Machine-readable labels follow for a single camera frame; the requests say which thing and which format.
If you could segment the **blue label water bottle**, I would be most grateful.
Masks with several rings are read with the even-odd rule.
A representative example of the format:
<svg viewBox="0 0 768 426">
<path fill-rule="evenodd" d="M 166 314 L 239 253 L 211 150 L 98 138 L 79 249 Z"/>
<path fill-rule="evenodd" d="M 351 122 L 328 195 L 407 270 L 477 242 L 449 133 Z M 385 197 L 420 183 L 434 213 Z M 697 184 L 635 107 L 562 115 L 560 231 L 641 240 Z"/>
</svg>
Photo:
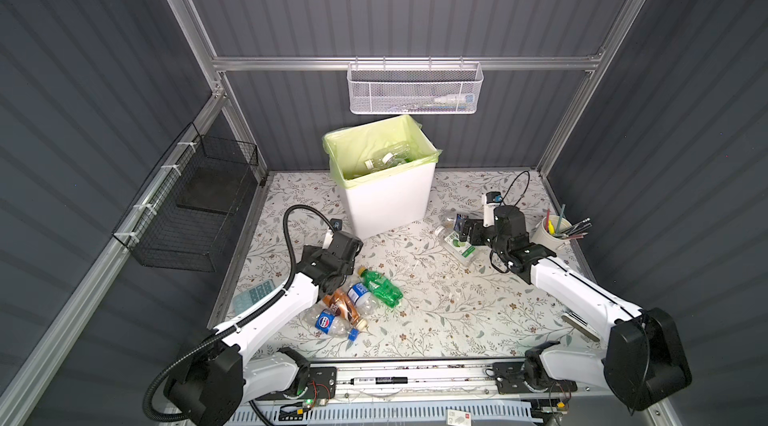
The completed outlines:
<svg viewBox="0 0 768 426">
<path fill-rule="evenodd" d="M 347 296 L 361 316 L 373 316 L 379 310 L 377 298 L 362 282 L 352 284 Z"/>
</svg>

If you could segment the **clear tall bottle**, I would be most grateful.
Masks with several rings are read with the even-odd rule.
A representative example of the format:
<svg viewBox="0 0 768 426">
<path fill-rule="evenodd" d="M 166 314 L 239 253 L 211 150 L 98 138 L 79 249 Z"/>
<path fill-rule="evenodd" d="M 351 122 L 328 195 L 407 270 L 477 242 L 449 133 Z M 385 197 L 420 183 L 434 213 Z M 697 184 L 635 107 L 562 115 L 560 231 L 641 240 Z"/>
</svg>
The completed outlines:
<svg viewBox="0 0 768 426">
<path fill-rule="evenodd" d="M 411 147 L 407 142 L 398 142 L 369 154 L 363 162 L 369 173 L 400 166 L 411 161 Z"/>
</svg>

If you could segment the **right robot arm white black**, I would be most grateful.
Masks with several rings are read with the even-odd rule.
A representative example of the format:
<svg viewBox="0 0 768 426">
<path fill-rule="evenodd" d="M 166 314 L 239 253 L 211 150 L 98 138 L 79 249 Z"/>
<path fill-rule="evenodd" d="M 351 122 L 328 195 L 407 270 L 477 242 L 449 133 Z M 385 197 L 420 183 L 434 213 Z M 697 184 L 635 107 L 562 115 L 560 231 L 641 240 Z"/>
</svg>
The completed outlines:
<svg viewBox="0 0 768 426">
<path fill-rule="evenodd" d="M 594 349 L 547 340 L 529 349 L 521 376 L 533 392 L 552 392 L 567 383 L 607 389 L 630 411 L 643 411 L 693 382 L 682 340 L 671 315 L 644 309 L 599 286 L 570 267 L 555 240 L 574 238 L 564 214 L 546 213 L 536 230 L 504 193 L 482 197 L 481 215 L 449 214 L 443 223 L 456 244 L 486 247 L 490 266 L 514 274 L 562 303 L 565 321 L 596 342 Z"/>
</svg>

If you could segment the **lime label square bottle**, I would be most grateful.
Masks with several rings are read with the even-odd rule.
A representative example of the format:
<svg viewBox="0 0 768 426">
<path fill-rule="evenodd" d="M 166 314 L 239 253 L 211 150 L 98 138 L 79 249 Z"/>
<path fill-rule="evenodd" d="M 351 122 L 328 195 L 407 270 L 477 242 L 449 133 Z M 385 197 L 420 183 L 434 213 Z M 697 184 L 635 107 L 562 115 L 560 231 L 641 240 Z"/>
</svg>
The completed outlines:
<svg viewBox="0 0 768 426">
<path fill-rule="evenodd" d="M 478 254 L 478 249 L 459 239 L 459 234 L 452 228 L 439 226 L 435 230 L 438 243 L 459 263 L 471 264 Z"/>
</svg>

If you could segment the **crushed green bottle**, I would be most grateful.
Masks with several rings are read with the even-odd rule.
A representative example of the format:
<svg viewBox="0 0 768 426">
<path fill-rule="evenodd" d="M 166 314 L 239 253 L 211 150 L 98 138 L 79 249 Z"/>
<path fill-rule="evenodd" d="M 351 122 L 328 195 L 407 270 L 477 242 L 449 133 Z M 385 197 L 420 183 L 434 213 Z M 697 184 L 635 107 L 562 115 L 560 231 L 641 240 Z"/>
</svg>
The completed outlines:
<svg viewBox="0 0 768 426">
<path fill-rule="evenodd" d="M 402 291 L 384 274 L 361 267 L 358 275 L 363 285 L 386 306 L 395 308 L 400 304 Z"/>
</svg>

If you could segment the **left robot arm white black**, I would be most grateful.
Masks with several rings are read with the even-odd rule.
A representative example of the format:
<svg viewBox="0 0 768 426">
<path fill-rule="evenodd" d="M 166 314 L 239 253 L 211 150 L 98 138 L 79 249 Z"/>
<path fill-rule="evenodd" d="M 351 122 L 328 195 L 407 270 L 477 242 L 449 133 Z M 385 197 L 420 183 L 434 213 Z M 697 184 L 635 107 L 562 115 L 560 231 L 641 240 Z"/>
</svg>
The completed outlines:
<svg viewBox="0 0 768 426">
<path fill-rule="evenodd" d="M 195 425 L 223 425 L 249 400 L 286 390 L 301 370 L 303 357 L 284 349 L 256 366 L 255 353 L 283 326 L 341 287 L 354 271 L 362 240 L 335 227 L 327 228 L 321 246 L 292 245 L 288 278 L 267 297 L 233 319 L 205 332 L 201 341 L 161 370 L 142 398 L 143 414 L 157 423 L 188 420 Z"/>
</svg>

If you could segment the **brown tea bottle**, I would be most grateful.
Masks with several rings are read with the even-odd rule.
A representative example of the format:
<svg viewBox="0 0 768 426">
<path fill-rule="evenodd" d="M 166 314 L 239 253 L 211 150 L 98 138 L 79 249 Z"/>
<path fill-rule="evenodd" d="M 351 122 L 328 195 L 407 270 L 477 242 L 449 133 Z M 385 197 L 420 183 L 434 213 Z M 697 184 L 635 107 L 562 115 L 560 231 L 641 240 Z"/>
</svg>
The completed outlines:
<svg viewBox="0 0 768 426">
<path fill-rule="evenodd" d="M 361 316 L 352 300 L 341 288 L 324 296 L 322 302 L 336 316 L 342 317 L 354 328 L 361 331 L 367 330 L 368 322 Z"/>
</svg>

